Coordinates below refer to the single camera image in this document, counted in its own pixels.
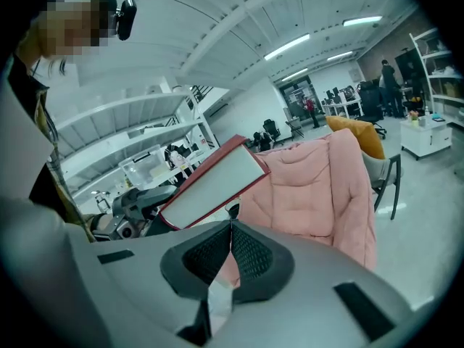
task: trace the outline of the gray chair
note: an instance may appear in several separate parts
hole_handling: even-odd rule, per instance
[[[388,159],[375,159],[365,152],[362,153],[362,159],[364,165],[368,171],[370,186],[377,193],[377,200],[374,204],[374,211],[382,200],[385,188],[394,184],[396,186],[394,192],[393,211],[391,212],[390,219],[394,219],[394,215],[397,212],[398,196],[399,196],[399,184],[404,170],[401,168],[401,155],[397,154]],[[396,163],[396,169],[392,171],[393,164]]]

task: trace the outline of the office chair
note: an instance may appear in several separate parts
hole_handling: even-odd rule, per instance
[[[365,121],[374,125],[376,132],[382,139],[385,139],[386,130],[377,122],[384,119],[380,104],[380,91],[372,82],[366,81],[361,83],[360,97],[362,101],[362,110],[364,116],[357,117],[356,120]]]
[[[281,132],[276,128],[276,123],[274,121],[267,119],[262,126],[264,130],[269,133],[274,142],[281,136]]]

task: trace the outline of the gray floor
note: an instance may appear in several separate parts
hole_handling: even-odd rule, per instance
[[[385,154],[400,153],[405,174],[395,219],[394,187],[386,189],[376,213],[376,272],[417,308],[442,292],[463,251],[464,181],[454,170],[464,160],[464,132],[453,128],[451,149],[415,161],[401,151],[399,121],[388,117],[380,124],[388,131]],[[303,131],[306,140],[331,132],[328,126]]]

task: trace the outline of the yellow pillow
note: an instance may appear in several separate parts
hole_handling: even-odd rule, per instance
[[[384,148],[374,125],[365,121],[351,120],[341,116],[326,116],[328,126],[333,131],[348,128],[355,135],[361,149],[375,159],[385,159]]]

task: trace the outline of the plastic container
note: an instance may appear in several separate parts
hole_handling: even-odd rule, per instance
[[[169,171],[159,144],[134,154],[120,162],[119,166],[134,186],[151,183],[154,177]]]

